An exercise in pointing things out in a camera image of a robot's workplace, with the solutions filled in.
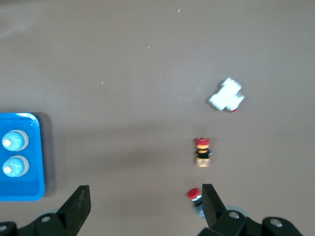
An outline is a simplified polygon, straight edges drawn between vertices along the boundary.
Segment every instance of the light blue round object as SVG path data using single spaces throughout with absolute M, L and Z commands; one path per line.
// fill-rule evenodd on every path
M 2 145 L 9 151 L 21 151 L 29 144 L 29 138 L 23 130 L 11 130 L 2 138 Z
M 2 170 L 9 177 L 20 177 L 29 170 L 29 162 L 23 156 L 12 156 L 4 162 Z

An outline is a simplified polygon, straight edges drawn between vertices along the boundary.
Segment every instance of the screw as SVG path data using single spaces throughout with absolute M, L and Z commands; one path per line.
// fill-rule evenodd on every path
M 0 232 L 5 231 L 8 227 L 6 225 L 1 225 L 0 226 Z
M 229 216 L 230 216 L 231 218 L 233 218 L 233 219 L 239 219 L 239 218 L 240 218 L 240 215 L 237 214 L 237 213 L 234 212 L 234 211 L 231 211 L 231 212 L 229 213 Z
M 270 220 L 270 223 L 271 223 L 272 225 L 278 227 L 278 228 L 280 228 L 280 227 L 283 226 L 282 223 L 281 223 L 281 221 L 280 221 L 280 220 L 277 220 L 277 219 L 271 219 L 271 220 Z
M 47 221 L 50 221 L 50 216 L 49 215 L 47 215 L 47 216 L 45 216 L 45 217 L 43 217 L 43 218 L 41 218 L 41 220 L 40 220 L 41 222 L 47 222 Z

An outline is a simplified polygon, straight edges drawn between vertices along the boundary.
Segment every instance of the white toy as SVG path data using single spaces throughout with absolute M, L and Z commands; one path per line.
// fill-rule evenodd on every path
M 220 86 L 221 88 L 218 92 L 209 98 L 209 103 L 211 103 L 219 111 L 222 111 L 224 108 L 230 112 L 235 111 L 245 98 L 239 92 L 242 86 L 231 78 L 224 80 Z

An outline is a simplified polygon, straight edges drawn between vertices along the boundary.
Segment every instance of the gray table surface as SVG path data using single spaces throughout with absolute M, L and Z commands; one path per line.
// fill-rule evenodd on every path
M 206 222 L 185 193 L 212 183 L 253 220 L 313 235 L 314 74 L 313 0 L 0 0 L 0 112 L 39 113 L 47 181 L 0 221 L 89 184 L 80 236 L 194 236 Z M 234 114 L 206 103 L 227 77 L 246 97 Z

